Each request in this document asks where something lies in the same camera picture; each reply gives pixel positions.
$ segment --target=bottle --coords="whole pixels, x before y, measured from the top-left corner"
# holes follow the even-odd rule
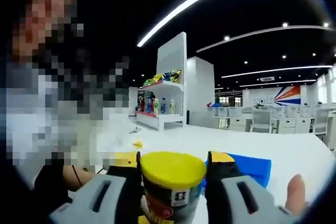
[[[159,100],[158,100],[158,98],[155,98],[155,100],[154,100],[154,114],[155,115],[158,115],[159,114],[159,110],[160,110],[160,108],[159,108]]]
[[[162,98],[161,107],[160,107],[160,113],[163,114],[163,115],[167,114],[167,102],[166,102],[166,98]]]
[[[147,113],[152,113],[152,99],[148,98],[147,101],[147,109],[146,109]]]
[[[171,100],[170,102],[170,114],[175,114],[175,101]]]

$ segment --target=ceiling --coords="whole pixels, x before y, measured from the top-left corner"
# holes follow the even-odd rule
[[[328,65],[336,60],[334,32],[318,29],[274,31],[196,52],[223,40],[226,35],[235,37],[281,27],[283,22],[317,26],[328,22],[332,27],[332,18],[328,16],[328,13],[335,11],[335,7],[330,6],[332,0],[317,0],[315,3],[318,5],[313,0],[200,0],[171,20],[143,47],[136,46],[157,22],[183,1],[79,0],[78,17],[72,22],[84,23],[84,36],[76,36],[73,27],[68,25],[64,42],[56,45],[54,51],[68,63],[65,66],[74,69],[74,72],[80,71],[82,66],[89,66],[92,72],[105,74],[116,66],[116,62],[127,60],[130,62],[127,74],[120,76],[120,80],[140,87],[146,79],[155,75],[157,49],[184,31],[187,34],[188,58],[198,56],[212,63],[216,88],[223,87],[228,91],[241,90],[240,85],[258,84],[260,77],[274,76],[275,81],[315,79],[316,73],[323,74],[326,69],[291,70],[225,79],[221,76]],[[319,4],[322,3],[326,7],[320,8]]]

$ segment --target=person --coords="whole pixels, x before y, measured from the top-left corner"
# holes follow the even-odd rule
[[[43,47],[47,37],[51,36],[51,31],[65,20],[65,9],[73,2],[74,0],[32,0],[26,7],[24,21],[13,31],[12,61],[19,64],[32,62],[33,56]],[[10,120],[9,123],[12,133],[22,126],[17,120]],[[34,129],[30,129],[30,134],[34,134]],[[32,191],[40,202],[39,207],[47,214],[71,201],[68,190],[78,190],[95,176],[66,165],[58,157],[52,157],[51,163],[38,169],[35,174]],[[294,176],[289,182],[285,207],[294,215],[300,215],[304,211],[305,185],[301,175]]]

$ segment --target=blue block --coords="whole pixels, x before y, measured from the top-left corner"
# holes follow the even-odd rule
[[[272,161],[269,159],[246,157],[228,153],[238,166],[241,173],[249,175],[255,179],[258,184],[267,187],[269,176],[271,173]],[[202,181],[202,186],[205,187],[205,179]]]

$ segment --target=white table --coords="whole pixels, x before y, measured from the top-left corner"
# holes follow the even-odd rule
[[[313,134],[262,134],[233,132],[186,125],[165,129],[163,132],[142,127],[139,133],[130,134],[118,146],[110,143],[110,128],[97,137],[98,152],[174,151],[189,153],[206,160],[208,151],[229,152],[238,155],[272,160],[267,189],[273,194],[276,205],[284,205],[287,185],[295,174],[301,174],[306,183],[306,200],[312,202],[323,188],[335,165],[335,157]],[[143,142],[142,149],[132,143]],[[201,196],[193,223],[207,223],[206,201]]]

